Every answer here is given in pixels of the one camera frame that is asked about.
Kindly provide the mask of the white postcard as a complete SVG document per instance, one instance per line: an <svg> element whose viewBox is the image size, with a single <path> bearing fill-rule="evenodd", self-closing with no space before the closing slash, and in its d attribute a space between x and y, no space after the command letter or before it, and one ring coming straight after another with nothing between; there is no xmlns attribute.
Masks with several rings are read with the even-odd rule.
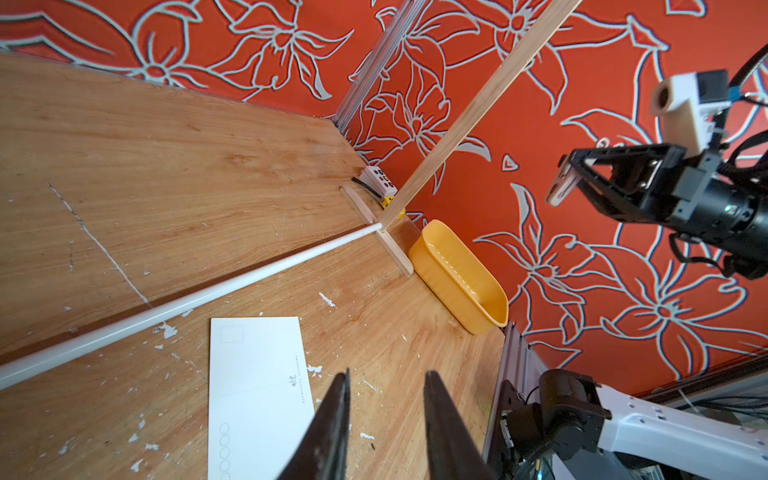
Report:
<svg viewBox="0 0 768 480"><path fill-rule="evenodd" d="M298 318L211 320L210 479L277 478L313 416Z"/></svg>

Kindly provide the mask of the pink clothespin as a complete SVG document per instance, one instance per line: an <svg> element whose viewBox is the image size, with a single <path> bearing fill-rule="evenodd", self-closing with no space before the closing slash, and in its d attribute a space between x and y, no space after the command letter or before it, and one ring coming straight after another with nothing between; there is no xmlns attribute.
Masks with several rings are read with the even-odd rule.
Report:
<svg viewBox="0 0 768 480"><path fill-rule="evenodd" d="M553 207L559 206L576 188L580 180L579 172L568 160L564 160L548 190L546 202Z"/></svg>

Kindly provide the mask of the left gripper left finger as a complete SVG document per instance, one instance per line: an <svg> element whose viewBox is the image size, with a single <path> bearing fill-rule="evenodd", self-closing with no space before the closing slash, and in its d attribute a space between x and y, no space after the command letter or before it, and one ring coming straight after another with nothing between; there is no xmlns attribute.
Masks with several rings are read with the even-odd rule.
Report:
<svg viewBox="0 0 768 480"><path fill-rule="evenodd" d="M350 425L350 371L338 373L279 480L342 480Z"/></svg>

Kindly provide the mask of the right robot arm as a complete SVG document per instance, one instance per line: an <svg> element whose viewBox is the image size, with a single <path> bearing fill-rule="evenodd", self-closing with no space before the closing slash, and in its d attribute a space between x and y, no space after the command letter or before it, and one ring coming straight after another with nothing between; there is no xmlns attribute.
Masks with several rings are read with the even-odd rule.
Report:
<svg viewBox="0 0 768 480"><path fill-rule="evenodd" d="M759 50L734 75L724 70L663 80L652 96L662 142L575 150L563 156L547 196L560 204L579 190L621 223L669 230L682 265L708 265L725 279L767 273L767 162L738 163L724 133L736 102L765 63ZM690 411L634 398L593 379L543 372L527 397L513 385L527 370L522 338L508 334L483 456L498 479L634 478L642 469L674 469L704 479L763 479L767 438Z"/></svg>

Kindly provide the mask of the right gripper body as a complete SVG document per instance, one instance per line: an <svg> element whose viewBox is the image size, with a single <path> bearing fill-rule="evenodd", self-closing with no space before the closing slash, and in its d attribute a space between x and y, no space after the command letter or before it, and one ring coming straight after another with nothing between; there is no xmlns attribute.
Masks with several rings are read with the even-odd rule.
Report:
<svg viewBox="0 0 768 480"><path fill-rule="evenodd" d="M633 200L628 223L644 224L702 224L707 215L714 215L720 201L720 181L716 179L720 166L717 151L706 150L688 159L674 155L664 160L649 188L641 190Z"/></svg>

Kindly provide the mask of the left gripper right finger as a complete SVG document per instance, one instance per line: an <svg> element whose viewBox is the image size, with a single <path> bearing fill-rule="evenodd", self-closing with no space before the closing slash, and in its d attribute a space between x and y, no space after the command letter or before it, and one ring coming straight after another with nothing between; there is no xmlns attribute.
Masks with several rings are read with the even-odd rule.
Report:
<svg viewBox="0 0 768 480"><path fill-rule="evenodd" d="M437 371L424 384L428 470L431 479L494 479Z"/></svg>

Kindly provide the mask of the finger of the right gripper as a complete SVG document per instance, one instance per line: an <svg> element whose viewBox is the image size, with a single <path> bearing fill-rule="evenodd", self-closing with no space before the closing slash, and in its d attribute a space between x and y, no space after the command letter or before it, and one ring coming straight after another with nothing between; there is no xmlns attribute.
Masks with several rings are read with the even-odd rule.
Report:
<svg viewBox="0 0 768 480"><path fill-rule="evenodd" d="M685 147L669 143L576 149L564 155L558 166L563 171L575 169L576 165L609 166L612 180L652 180L665 161L675 162L686 154Z"/></svg>
<svg viewBox="0 0 768 480"><path fill-rule="evenodd" d="M641 208L643 190L626 175L585 174L577 188L592 206L604 216L620 223L647 224L648 212Z"/></svg>

